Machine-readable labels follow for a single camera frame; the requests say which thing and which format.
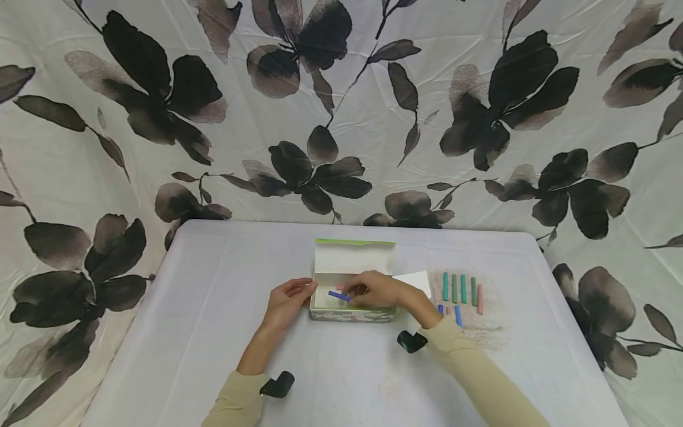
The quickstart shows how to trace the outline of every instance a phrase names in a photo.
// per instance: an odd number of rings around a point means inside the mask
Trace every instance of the right hand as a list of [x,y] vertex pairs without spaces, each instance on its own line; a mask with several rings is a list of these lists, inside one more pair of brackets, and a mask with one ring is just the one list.
[[403,306],[415,292],[424,295],[422,291],[375,270],[353,277],[344,284],[342,292],[353,298],[351,305],[372,307]]

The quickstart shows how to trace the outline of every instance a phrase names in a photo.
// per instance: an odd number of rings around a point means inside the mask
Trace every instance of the black flower print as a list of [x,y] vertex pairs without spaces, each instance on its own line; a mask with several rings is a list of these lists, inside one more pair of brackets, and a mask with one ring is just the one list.
[[341,1],[318,0],[303,26],[301,0],[254,0],[251,9],[258,27],[283,41],[259,46],[247,56],[254,88],[269,98],[295,93],[300,63],[318,86],[328,87],[320,71],[346,56],[351,34],[351,16]]
[[[636,4],[629,16],[633,15],[633,23],[626,26],[615,37],[614,44],[625,43],[627,40],[645,41],[656,35],[662,28],[670,24],[669,19],[658,24],[660,5]],[[679,56],[683,53],[683,23],[680,23],[669,36],[669,48]],[[664,111],[662,123],[657,130],[656,141],[670,134],[683,120],[683,62],[677,57],[646,59],[626,67],[621,71],[602,99],[611,108],[633,107],[645,104],[664,93],[669,86],[678,82],[679,94]]]
[[579,69],[557,66],[557,53],[541,30],[503,52],[491,74],[489,107],[474,65],[458,66],[449,99],[453,125],[441,138],[446,156],[474,150],[474,166],[488,170],[510,142],[512,129],[540,129],[557,117],[574,92]]
[[363,221],[363,225],[382,227],[443,228],[455,214],[449,209],[432,209],[432,200],[421,191],[402,191],[386,196],[387,214],[376,213]]
[[201,58],[185,55],[176,59],[171,80],[161,45],[118,12],[109,12],[102,36],[123,70],[86,51],[68,53],[69,67],[88,87],[123,106],[136,134],[158,144],[178,141],[194,161],[210,165],[211,143],[181,118],[197,123],[225,119],[227,103]]
[[224,178],[262,197],[298,194],[308,210],[320,215],[334,211],[329,194],[359,199],[372,190],[372,184],[357,178],[365,173],[357,157],[337,160],[337,144],[323,126],[317,126],[311,133],[308,156],[287,141],[280,141],[280,144],[269,147],[268,151],[275,171],[259,161],[247,160],[242,165],[249,180],[233,175]]
[[232,212],[230,209],[219,204],[212,203],[211,194],[202,186],[204,174],[201,178],[194,178],[184,172],[176,172],[173,177],[185,182],[199,182],[199,198],[197,201],[187,188],[176,182],[169,182],[159,187],[154,200],[154,212],[162,221],[171,223],[171,228],[166,233],[164,246],[166,249],[171,247],[173,238],[181,225],[189,219],[230,219]]
[[536,198],[531,216],[554,228],[553,240],[569,207],[581,233],[601,239],[607,235],[609,218],[621,215],[630,198],[628,189],[608,182],[624,178],[638,152],[635,143],[627,142],[603,151],[589,164],[588,152],[577,148],[554,155],[541,171],[538,184],[533,168],[521,165],[507,184],[486,181],[486,190],[502,202]]
[[127,275],[147,244],[139,219],[107,214],[97,223],[93,240],[78,227],[35,222],[24,229],[26,241],[43,263],[55,270],[22,281],[12,291],[16,306],[10,322],[52,328],[75,322],[69,332],[32,348],[24,348],[5,371],[10,378],[41,374],[44,382],[10,411],[3,426],[33,413],[85,363],[105,310],[132,309],[147,288],[148,278]]
[[578,293],[567,264],[555,267],[553,275],[600,369],[634,378],[636,361],[617,341],[617,333],[627,330],[636,316],[626,288],[603,267],[591,268],[581,277]]

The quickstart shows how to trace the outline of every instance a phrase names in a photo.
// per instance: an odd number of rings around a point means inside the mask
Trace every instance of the table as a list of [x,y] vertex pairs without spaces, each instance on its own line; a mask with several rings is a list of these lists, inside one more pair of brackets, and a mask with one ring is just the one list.
[[[626,426],[532,236],[516,232],[192,220],[176,234],[83,427],[198,426],[262,319],[268,292],[313,271],[315,238],[392,240],[395,274],[439,268],[486,274],[497,302],[484,350],[553,426]],[[481,332],[476,321],[468,336]],[[260,425],[483,426],[466,394],[423,349],[417,330],[315,322],[302,314],[271,363],[296,377],[266,398]]]

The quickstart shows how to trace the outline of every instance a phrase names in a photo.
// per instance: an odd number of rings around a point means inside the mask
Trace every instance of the open cardboard box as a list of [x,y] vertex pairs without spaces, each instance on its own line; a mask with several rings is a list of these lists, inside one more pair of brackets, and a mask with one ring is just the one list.
[[311,318],[336,322],[391,321],[396,307],[353,307],[327,292],[337,292],[337,285],[366,270],[392,275],[394,247],[394,242],[316,239],[313,279],[318,282],[318,289],[311,297]]

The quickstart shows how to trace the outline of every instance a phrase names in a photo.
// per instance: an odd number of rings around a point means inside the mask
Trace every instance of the green chalk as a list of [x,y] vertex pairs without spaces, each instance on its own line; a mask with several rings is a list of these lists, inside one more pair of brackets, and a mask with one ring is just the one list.
[[453,281],[453,295],[452,295],[453,300],[452,300],[452,302],[453,302],[453,304],[455,304],[458,302],[458,275],[457,274],[453,275],[452,281]]
[[467,283],[465,275],[460,275],[460,300],[463,304],[467,304]]
[[472,283],[472,305],[477,307],[477,305],[479,305],[479,298],[477,296],[477,280],[474,276],[470,279],[470,283]]
[[443,300],[448,302],[448,273],[443,273]]

